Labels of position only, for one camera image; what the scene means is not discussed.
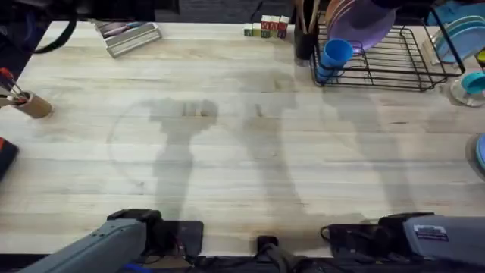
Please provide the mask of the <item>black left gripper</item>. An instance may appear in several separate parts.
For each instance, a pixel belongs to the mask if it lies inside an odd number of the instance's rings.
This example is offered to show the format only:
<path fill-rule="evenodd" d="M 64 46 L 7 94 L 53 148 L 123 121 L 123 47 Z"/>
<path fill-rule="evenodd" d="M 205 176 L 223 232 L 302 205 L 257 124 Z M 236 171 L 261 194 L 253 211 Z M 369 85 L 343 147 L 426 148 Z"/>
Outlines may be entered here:
<path fill-rule="evenodd" d="M 204 224 L 201 221 L 164 221 L 163 256 L 195 258 L 202 251 Z"/>

